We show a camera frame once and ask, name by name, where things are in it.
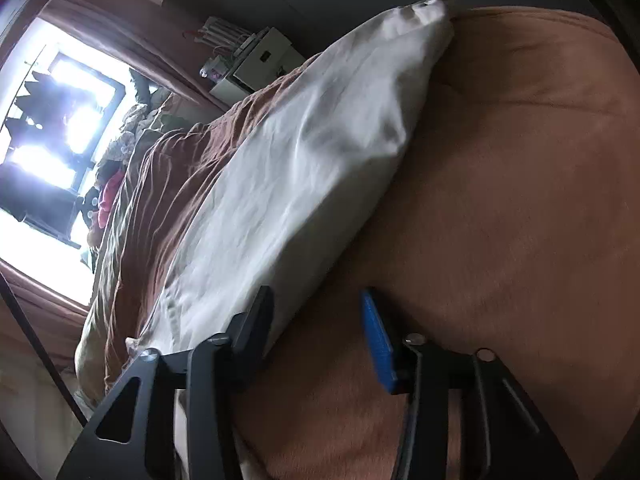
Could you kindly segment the beige zip jacket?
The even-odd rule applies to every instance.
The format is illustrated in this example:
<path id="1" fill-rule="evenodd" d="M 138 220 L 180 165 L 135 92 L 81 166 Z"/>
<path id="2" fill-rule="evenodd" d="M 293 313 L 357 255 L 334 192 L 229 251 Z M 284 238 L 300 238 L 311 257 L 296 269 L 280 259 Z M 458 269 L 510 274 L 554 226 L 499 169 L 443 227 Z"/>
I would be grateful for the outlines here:
<path id="1" fill-rule="evenodd" d="M 293 77 L 206 194 L 132 356 L 192 349 L 264 285 L 280 337 L 390 185 L 453 16 L 451 0 L 396 6 Z"/>

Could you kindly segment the clothes heap on sill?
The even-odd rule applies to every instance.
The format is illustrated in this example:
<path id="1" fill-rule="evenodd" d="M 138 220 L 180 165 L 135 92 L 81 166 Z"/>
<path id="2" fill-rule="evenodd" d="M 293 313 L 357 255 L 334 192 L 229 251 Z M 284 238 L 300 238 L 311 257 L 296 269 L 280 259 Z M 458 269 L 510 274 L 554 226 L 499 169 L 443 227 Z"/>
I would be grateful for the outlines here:
<path id="1" fill-rule="evenodd" d="M 126 171 L 134 148 L 146 129 L 156 121 L 160 108 L 172 96 L 172 91 L 159 86 L 133 68 L 129 70 L 134 84 L 134 105 L 126 111 L 118 135 L 107 145 L 96 164 L 94 186 L 100 190 L 117 171 Z"/>

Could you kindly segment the olive beige duvet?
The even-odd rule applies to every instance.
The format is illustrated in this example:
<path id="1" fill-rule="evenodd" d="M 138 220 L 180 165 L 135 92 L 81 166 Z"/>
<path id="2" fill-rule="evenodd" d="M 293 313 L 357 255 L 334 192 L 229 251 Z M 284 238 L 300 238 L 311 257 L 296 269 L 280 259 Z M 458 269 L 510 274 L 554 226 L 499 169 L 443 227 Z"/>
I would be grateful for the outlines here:
<path id="1" fill-rule="evenodd" d="M 164 122 L 168 118 L 178 117 L 180 110 L 188 103 L 185 98 L 175 93 L 168 96 L 154 112 L 149 127 L 142 130 L 136 137 L 136 143 L 125 162 L 124 178 L 116 192 L 114 205 L 98 250 L 89 311 L 74 356 L 78 382 L 74 397 L 85 403 L 90 410 L 98 405 L 105 394 L 107 325 L 111 318 L 119 279 L 120 259 L 130 217 L 129 205 L 140 179 L 140 170 L 146 152 L 171 130 L 164 125 Z"/>

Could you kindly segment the rust brown duvet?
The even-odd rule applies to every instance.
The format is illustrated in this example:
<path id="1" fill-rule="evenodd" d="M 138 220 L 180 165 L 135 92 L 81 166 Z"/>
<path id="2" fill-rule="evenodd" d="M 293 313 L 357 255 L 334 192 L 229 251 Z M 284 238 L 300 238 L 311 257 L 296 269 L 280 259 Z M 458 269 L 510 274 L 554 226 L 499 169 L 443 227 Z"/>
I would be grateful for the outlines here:
<path id="1" fill-rule="evenodd" d="M 639 474 L 639 75 L 605 24 L 454 20 L 408 152 L 235 420 L 275 479 L 385 479 L 402 402 L 375 379 L 358 292 L 441 344 L 494 350 L 584 479 Z"/>

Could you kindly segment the left pink curtain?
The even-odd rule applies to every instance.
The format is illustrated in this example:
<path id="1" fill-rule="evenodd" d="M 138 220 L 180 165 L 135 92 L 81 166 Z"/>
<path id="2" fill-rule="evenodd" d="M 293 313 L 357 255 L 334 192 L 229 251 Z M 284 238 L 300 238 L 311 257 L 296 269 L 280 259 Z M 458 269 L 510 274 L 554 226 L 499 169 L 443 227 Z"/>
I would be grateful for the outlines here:
<path id="1" fill-rule="evenodd" d="M 74 367 L 87 310 L 1 261 L 1 274 L 57 367 Z"/>

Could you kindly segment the pink curtain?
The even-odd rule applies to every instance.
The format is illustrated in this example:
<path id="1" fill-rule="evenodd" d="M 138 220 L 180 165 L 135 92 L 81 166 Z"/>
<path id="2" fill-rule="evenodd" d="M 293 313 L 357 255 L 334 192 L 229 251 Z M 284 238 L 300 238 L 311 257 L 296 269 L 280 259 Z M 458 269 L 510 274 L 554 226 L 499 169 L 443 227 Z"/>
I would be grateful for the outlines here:
<path id="1" fill-rule="evenodd" d="M 188 35 L 198 28 L 188 14 L 150 0 L 51 0 L 39 16 L 201 107 L 229 108 L 200 76 L 210 50 Z"/>
<path id="2" fill-rule="evenodd" d="M 74 367 L 87 310 L 1 261 L 1 274 L 57 367 Z"/>

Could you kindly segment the pink plush cushion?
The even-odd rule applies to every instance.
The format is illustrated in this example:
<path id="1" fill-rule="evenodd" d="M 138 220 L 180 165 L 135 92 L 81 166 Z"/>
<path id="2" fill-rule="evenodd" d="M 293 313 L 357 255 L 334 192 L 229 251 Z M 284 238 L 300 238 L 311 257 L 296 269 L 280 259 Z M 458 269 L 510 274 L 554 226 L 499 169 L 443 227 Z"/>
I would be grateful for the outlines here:
<path id="1" fill-rule="evenodd" d="M 98 203 L 98 226 L 100 229 L 104 229 L 107 225 L 108 217 L 111 214 L 114 200 L 122 185 L 122 179 L 125 177 L 124 170 L 119 169 L 116 171 L 105 183 L 102 188 L 99 203 Z"/>

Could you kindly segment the black plush toy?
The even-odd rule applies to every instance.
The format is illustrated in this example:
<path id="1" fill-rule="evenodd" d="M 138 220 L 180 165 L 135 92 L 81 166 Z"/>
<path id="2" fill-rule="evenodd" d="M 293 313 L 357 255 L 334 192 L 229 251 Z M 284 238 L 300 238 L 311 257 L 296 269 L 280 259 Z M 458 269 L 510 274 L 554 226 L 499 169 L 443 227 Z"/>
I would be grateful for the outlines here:
<path id="1" fill-rule="evenodd" d="M 88 189 L 87 193 L 82 198 L 82 202 L 79 206 L 82 218 L 84 219 L 85 224 L 88 226 L 88 228 L 92 226 L 93 216 L 98 212 L 99 197 L 100 191 L 92 186 Z"/>

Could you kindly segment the white bedside nightstand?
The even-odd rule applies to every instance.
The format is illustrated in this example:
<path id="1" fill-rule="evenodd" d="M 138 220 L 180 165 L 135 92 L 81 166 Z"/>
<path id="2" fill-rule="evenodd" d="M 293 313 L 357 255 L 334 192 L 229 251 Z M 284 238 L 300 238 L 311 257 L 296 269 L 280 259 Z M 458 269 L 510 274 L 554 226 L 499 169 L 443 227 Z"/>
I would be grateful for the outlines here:
<path id="1" fill-rule="evenodd" d="M 232 106 L 303 65 L 303 57 L 280 30 L 265 28 L 240 52 L 209 94 Z"/>

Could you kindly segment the right pink curtain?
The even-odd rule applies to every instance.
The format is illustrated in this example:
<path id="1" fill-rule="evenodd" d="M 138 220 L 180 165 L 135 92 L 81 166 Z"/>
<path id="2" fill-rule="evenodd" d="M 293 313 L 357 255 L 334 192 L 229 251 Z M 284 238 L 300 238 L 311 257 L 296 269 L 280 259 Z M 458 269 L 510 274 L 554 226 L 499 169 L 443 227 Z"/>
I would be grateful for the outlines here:
<path id="1" fill-rule="evenodd" d="M 198 28 L 188 14 L 150 0 L 51 0 L 39 16 L 201 107 L 229 108 L 200 76 L 210 50 L 188 35 Z"/>

